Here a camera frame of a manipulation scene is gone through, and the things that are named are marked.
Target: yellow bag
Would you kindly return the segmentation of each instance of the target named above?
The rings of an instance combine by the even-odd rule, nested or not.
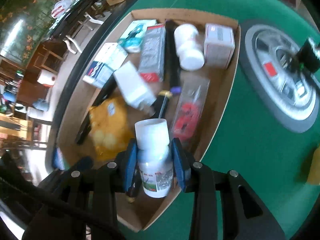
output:
[[[127,122],[127,110],[122,97],[106,99],[101,105],[89,109],[91,138],[98,161],[114,159],[127,149],[134,137]]]

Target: floral wall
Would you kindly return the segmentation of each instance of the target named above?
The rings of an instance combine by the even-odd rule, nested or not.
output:
[[[26,67],[54,19],[59,0],[5,0],[0,4],[0,54]]]

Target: blue gripper pad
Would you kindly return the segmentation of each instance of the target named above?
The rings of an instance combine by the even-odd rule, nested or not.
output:
[[[187,158],[178,138],[172,140],[171,153],[178,185],[181,187],[182,191],[185,191],[186,185],[191,178],[190,160]]]
[[[137,152],[137,140],[131,139],[128,144],[127,150],[125,152],[119,153],[117,156],[117,158],[121,158],[120,172],[123,180],[123,189],[125,192],[129,190],[129,187],[132,184],[134,170],[137,163]]]

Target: white box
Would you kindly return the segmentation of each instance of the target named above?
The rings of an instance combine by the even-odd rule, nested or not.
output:
[[[97,88],[102,88],[112,73],[121,67],[127,55],[128,53],[118,43],[105,43],[82,80]]]
[[[156,101],[152,90],[130,61],[116,70],[113,76],[116,79],[124,101],[129,106],[142,110],[143,107],[149,107]]]
[[[235,39],[232,28],[211,23],[205,25],[204,59],[206,65],[228,68],[234,50]]]

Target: green felt table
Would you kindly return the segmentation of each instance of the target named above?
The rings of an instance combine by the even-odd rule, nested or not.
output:
[[[279,0],[138,0],[131,10],[160,7],[203,10],[239,23],[265,20],[284,30],[300,46],[308,36],[320,39],[309,23]],[[312,154],[319,142],[319,116],[307,132],[290,132],[266,109],[238,64],[225,114],[203,162],[216,171],[234,169],[241,173],[289,239],[306,219],[320,192],[320,187],[306,184]],[[122,225],[120,228],[130,240],[188,239],[193,197],[180,193],[146,231],[134,233]],[[222,239],[221,216],[219,238]]]

